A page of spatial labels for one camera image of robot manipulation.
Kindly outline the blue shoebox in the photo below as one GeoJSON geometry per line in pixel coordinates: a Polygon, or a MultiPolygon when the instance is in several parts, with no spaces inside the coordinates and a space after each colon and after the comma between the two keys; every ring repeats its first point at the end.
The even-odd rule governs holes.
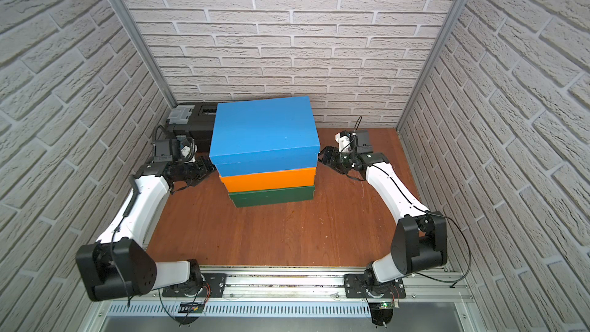
{"type": "Polygon", "coordinates": [[[315,168],[320,150],[307,96],[218,105],[209,157],[221,177],[315,168]]]}

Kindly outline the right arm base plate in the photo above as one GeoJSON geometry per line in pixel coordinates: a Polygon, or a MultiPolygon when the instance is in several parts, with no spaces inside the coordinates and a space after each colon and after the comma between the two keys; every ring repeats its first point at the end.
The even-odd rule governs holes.
{"type": "Polygon", "coordinates": [[[378,283],[367,275],[344,275],[344,290],[348,299],[367,299],[369,302],[396,301],[407,297],[401,279],[378,283]]]}

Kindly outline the orange shoebox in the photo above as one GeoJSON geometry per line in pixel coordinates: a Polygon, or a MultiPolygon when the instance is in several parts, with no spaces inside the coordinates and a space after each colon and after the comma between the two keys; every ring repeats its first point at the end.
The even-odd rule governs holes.
{"type": "Polygon", "coordinates": [[[314,186],[316,168],[220,177],[229,193],[314,186]]]}

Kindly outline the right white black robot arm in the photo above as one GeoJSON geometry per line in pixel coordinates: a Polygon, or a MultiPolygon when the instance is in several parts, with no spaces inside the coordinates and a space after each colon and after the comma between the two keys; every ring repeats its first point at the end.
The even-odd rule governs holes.
{"type": "Polygon", "coordinates": [[[444,266],[448,259],[446,217],[430,211],[410,192],[390,160],[373,150],[367,130],[342,131],[335,141],[335,146],[321,150],[318,161],[341,175],[359,172],[396,221],[390,253],[370,263],[364,272],[366,292],[375,298],[407,275],[444,266]]]}

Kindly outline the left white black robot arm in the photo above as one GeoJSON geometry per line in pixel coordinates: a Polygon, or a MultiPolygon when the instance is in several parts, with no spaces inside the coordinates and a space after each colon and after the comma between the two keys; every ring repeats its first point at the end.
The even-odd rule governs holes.
{"type": "Polygon", "coordinates": [[[129,176],[132,189],[115,219],[78,249],[75,262],[91,301],[132,299],[166,287],[195,296],[203,289],[197,261],[157,262],[144,250],[175,184],[194,187],[214,172],[197,149],[190,137],[155,141],[152,159],[129,176]]]}

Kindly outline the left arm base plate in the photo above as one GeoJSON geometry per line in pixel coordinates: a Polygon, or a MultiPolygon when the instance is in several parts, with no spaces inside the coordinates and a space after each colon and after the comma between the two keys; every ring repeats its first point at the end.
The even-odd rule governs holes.
{"type": "Polygon", "coordinates": [[[164,298],[221,298],[225,289],[226,274],[203,274],[201,281],[186,281],[164,287],[161,296],[164,298]]]}

